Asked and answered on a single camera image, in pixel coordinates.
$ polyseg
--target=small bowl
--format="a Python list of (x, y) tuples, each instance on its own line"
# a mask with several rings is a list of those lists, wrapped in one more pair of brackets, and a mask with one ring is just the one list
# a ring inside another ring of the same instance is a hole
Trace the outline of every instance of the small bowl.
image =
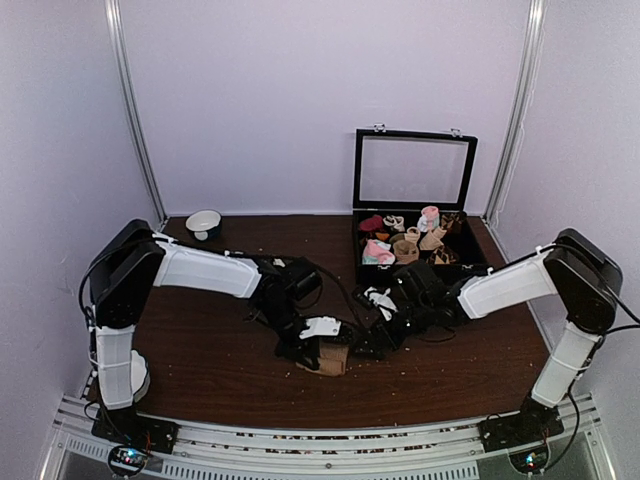
[(200, 210), (187, 218), (185, 225), (194, 240), (206, 242), (220, 235), (222, 215), (215, 210)]

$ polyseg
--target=open box lid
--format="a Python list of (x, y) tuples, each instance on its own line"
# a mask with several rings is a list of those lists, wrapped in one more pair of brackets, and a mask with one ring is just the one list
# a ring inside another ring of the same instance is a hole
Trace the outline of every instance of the open box lid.
[(464, 210), (476, 137), (356, 131), (354, 210)]

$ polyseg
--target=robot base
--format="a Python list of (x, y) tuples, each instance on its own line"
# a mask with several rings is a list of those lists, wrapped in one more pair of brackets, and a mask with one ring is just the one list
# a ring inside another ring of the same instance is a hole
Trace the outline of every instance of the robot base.
[(91, 434), (110, 442), (126, 444), (144, 452), (147, 450), (146, 432), (149, 432), (149, 437), (151, 438), (149, 450), (167, 454), (173, 452), (173, 446), (176, 438), (178, 438), (178, 425), (176, 423), (136, 415), (135, 426), (138, 434), (132, 434), (130, 436), (131, 441), (129, 441), (115, 431), (111, 422), (102, 415), (102, 410), (99, 410), (96, 421), (93, 423)]
[(530, 417), (522, 413), (480, 422), (478, 430), (485, 452), (515, 448), (542, 441), (545, 436), (548, 438), (560, 435), (564, 432), (564, 427), (559, 420), (557, 409), (552, 411), (555, 415), (550, 415), (546, 421), (539, 422), (535, 426), (529, 423)]

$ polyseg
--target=small object in box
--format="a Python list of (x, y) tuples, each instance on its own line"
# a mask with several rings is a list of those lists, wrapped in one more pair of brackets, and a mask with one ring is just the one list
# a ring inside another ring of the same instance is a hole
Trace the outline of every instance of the small object in box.
[(418, 230), (422, 233), (440, 226), (440, 210), (438, 207), (429, 205), (424, 207), (420, 213), (422, 213), (422, 216), (418, 220)]
[(388, 234), (388, 233), (386, 233), (386, 232), (376, 232), (376, 238), (377, 238), (378, 240), (380, 240), (381, 242), (386, 242), (387, 240), (389, 240), (389, 237), (390, 237), (390, 236), (391, 236), (391, 235), (389, 235), (389, 234)]
[(415, 243), (400, 240), (393, 244), (393, 253), (396, 255), (396, 263), (407, 265), (415, 262), (420, 257), (420, 251)]
[(404, 234), (404, 239), (407, 242), (417, 244), (418, 240), (420, 240), (420, 230), (418, 230), (417, 227), (409, 228), (409, 230), (407, 230), (407, 233)]
[(384, 232), (384, 222), (380, 215), (374, 215), (360, 222), (358, 229), (361, 232)]
[(399, 242), (400, 240), (405, 240), (404, 236), (405, 236), (404, 233), (396, 233), (393, 237), (389, 239), (389, 243), (393, 245), (394, 243)]
[(396, 232), (404, 232), (404, 217), (387, 215), (383, 220), (386, 227)]
[(442, 245), (433, 251), (427, 259), (427, 263), (429, 265), (451, 265), (452, 263), (458, 263), (459, 260), (460, 257), (456, 252), (446, 245)]
[(389, 250), (391, 245), (380, 240), (367, 240), (362, 254), (362, 263), (365, 265), (391, 265), (396, 257)]
[(420, 250), (435, 250), (438, 247), (444, 245), (442, 239), (447, 234), (447, 231), (443, 228), (436, 228), (435, 230), (429, 230), (422, 240), (420, 240)]
[(440, 227), (448, 233), (459, 234), (462, 231), (462, 224), (467, 219), (464, 212), (443, 213), (440, 217)]

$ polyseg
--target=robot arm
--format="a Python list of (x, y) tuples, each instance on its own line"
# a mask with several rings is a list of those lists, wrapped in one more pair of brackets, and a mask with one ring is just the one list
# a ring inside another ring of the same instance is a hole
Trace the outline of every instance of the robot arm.
[[(295, 302), (321, 283), (313, 265), (304, 259), (284, 264), (232, 255), (180, 245), (133, 220), (96, 257), (89, 276), (90, 330), (107, 410), (131, 408), (136, 392), (143, 394), (148, 386), (146, 363), (132, 351), (132, 342), (152, 287), (181, 286), (248, 299), (278, 334), (277, 355), (318, 368), (318, 337), (335, 337), (346, 328), (341, 331), (340, 322), (331, 317), (298, 315)], [(130, 424), (122, 423), (121, 429)]]
[(562, 432), (558, 403), (588, 368), (603, 335), (615, 319), (620, 268), (573, 229), (561, 232), (548, 247), (487, 275), (446, 287), (423, 262), (396, 272), (395, 281), (408, 300), (391, 319), (372, 327), (378, 343), (398, 349), (410, 334), (429, 326), (457, 326), (491, 312), (546, 295), (559, 295), (567, 309), (560, 341), (525, 398), (520, 413), (480, 424), (487, 451), (537, 441), (548, 429)]

